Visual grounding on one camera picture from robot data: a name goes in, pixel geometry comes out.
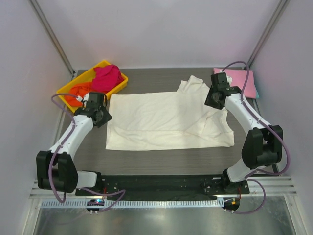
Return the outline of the white t shirt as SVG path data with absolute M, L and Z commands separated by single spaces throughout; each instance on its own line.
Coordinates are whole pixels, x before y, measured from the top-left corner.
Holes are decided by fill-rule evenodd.
M 227 110 L 204 104 L 209 87 L 190 76 L 174 92 L 114 94 L 107 150 L 150 151 L 234 146 Z

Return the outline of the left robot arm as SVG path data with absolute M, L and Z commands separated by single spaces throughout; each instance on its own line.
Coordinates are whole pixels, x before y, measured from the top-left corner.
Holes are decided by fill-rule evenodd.
M 44 190 L 72 193 L 77 188 L 87 188 L 97 196 L 104 184 L 93 171 L 77 171 L 73 159 L 85 136 L 94 128 L 112 119 L 104 105 L 78 108 L 72 121 L 60 139 L 48 150 L 36 157 L 38 187 Z

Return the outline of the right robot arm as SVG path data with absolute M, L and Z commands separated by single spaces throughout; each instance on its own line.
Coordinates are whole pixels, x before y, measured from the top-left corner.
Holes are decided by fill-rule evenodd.
M 283 129 L 264 120 L 238 87 L 231 87 L 225 81 L 213 82 L 204 104 L 231 112 L 246 133 L 240 160 L 222 173 L 220 186 L 223 192 L 234 193 L 255 171 L 281 161 Z

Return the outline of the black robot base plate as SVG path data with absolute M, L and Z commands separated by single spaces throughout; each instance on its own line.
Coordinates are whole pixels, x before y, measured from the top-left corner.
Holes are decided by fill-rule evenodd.
M 232 183 L 220 174 L 211 175 L 100 175 L 91 188 L 99 193 L 125 190 L 126 200 L 179 196 L 248 195 L 246 180 Z

